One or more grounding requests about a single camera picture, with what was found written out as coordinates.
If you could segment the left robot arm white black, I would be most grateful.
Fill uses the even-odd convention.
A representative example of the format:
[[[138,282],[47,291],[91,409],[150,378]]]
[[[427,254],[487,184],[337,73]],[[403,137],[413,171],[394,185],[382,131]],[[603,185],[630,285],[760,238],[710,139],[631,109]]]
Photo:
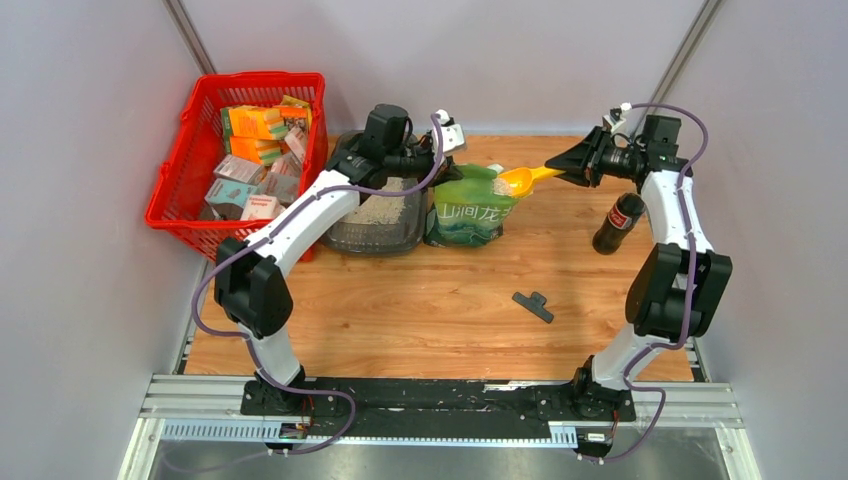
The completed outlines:
[[[393,177],[415,179],[410,193],[460,178],[452,156],[466,147],[462,126],[444,110],[431,121],[431,129],[413,139],[405,109],[375,106],[364,130],[337,140],[325,169],[279,216],[244,240],[219,244],[214,299],[256,363],[246,391],[252,398],[267,395],[279,413],[291,415],[313,394],[302,384],[305,371],[286,329],[294,309],[286,279],[303,254],[369,197],[388,196],[384,187]]]

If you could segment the black bag clip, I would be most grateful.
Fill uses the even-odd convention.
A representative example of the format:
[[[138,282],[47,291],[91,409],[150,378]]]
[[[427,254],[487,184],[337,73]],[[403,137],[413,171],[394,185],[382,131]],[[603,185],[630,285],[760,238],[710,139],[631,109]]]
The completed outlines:
[[[547,298],[540,292],[533,291],[530,295],[515,292],[512,295],[512,300],[545,323],[551,324],[553,322],[554,314],[546,308]]]

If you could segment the yellow plastic scoop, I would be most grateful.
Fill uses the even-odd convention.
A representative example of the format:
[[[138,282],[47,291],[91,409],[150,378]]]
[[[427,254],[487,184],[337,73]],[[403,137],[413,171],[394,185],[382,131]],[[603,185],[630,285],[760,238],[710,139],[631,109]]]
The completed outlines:
[[[493,182],[493,193],[521,199],[533,193],[535,185],[563,174],[562,170],[540,167],[519,167],[497,175]]]

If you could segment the green litter bag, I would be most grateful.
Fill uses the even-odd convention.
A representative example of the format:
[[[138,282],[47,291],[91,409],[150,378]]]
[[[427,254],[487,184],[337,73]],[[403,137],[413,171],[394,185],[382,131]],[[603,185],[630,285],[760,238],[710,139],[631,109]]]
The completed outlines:
[[[504,222],[519,200],[498,177],[503,171],[498,164],[461,164],[456,169],[460,179],[433,190],[423,242],[442,248],[485,246],[503,235]]]

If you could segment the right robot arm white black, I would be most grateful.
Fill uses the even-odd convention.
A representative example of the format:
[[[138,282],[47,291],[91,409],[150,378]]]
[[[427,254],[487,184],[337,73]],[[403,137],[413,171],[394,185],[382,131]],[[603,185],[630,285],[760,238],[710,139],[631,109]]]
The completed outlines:
[[[618,246],[645,214],[654,241],[627,293],[626,326],[575,372],[568,404],[580,419],[614,418],[630,398],[630,380],[661,351],[706,333],[729,282],[731,259],[715,252],[699,223],[692,164],[678,154],[680,128],[677,117],[649,115],[620,146],[611,126],[596,126],[545,163],[579,186],[596,187],[605,176],[632,181],[635,193],[617,200],[596,235]]]

